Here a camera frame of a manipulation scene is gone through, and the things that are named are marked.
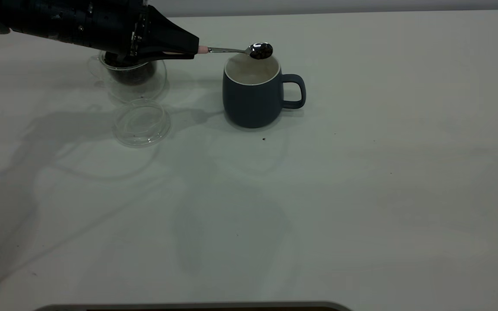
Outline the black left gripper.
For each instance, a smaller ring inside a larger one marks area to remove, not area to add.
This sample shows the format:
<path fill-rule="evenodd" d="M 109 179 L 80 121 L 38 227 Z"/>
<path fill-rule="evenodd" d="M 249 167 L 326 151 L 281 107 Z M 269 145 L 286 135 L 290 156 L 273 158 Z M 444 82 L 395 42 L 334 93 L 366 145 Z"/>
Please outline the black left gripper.
<path fill-rule="evenodd" d="M 137 55 L 130 55 L 136 31 Z M 199 53 L 199 37 L 147 6 L 146 0 L 91 0 L 87 44 L 122 55 L 122 62 L 191 60 Z"/>

